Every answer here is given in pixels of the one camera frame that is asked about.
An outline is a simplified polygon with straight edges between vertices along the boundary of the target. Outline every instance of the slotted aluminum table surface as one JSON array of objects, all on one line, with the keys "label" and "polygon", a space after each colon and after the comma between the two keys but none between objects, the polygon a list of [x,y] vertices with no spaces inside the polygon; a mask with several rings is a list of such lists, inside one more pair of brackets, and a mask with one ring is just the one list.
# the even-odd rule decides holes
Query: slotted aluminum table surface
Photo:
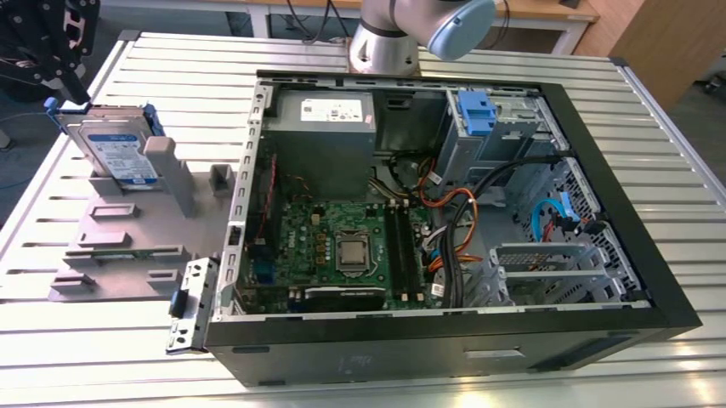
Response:
[{"label": "slotted aluminum table surface", "polygon": [[[345,48],[143,33],[118,42],[93,87],[95,103],[154,103],[178,157],[207,171],[242,157],[258,69],[345,71]],[[62,135],[0,233],[0,405],[726,404],[724,189],[631,70],[608,59],[497,52],[452,63],[425,51],[421,69],[432,77],[564,84],[705,326],[578,371],[246,389],[211,354],[165,355],[167,302],[46,301],[94,194],[91,166]]]}]

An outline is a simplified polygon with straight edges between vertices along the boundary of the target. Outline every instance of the cpu socket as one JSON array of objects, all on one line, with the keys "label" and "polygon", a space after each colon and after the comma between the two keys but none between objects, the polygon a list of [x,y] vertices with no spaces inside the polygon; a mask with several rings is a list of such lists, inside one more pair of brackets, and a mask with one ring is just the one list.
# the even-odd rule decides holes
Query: cpu socket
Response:
[{"label": "cpu socket", "polygon": [[337,232],[337,270],[358,278],[370,270],[369,233],[362,230]]}]

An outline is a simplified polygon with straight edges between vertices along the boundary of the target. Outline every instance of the motherboard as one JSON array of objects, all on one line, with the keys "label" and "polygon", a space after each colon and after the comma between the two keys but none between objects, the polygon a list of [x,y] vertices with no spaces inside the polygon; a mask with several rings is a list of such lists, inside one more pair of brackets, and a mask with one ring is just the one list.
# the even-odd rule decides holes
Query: motherboard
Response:
[{"label": "motherboard", "polygon": [[246,312],[425,309],[428,224],[424,207],[286,204],[277,258],[252,259],[257,282],[240,288]]}]

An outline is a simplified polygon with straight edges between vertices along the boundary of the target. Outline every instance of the chip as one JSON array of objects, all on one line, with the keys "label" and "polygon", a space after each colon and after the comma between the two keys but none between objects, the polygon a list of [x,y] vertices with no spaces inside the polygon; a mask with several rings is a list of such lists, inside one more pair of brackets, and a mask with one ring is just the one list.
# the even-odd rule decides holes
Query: chip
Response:
[{"label": "chip", "polygon": [[366,263],[366,244],[361,241],[341,242],[341,264],[362,265]]}]

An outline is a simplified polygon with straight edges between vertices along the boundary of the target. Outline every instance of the power supply label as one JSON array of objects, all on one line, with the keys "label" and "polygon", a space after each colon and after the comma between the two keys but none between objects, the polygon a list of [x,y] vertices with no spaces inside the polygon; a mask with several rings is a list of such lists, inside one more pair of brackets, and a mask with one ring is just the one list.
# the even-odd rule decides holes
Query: power supply label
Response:
[{"label": "power supply label", "polygon": [[306,99],[300,118],[304,122],[364,122],[364,104],[356,99]]},{"label": "power supply label", "polygon": [[89,141],[114,179],[139,187],[157,182],[159,176],[147,157],[141,154],[142,145],[137,135],[91,134]]}]

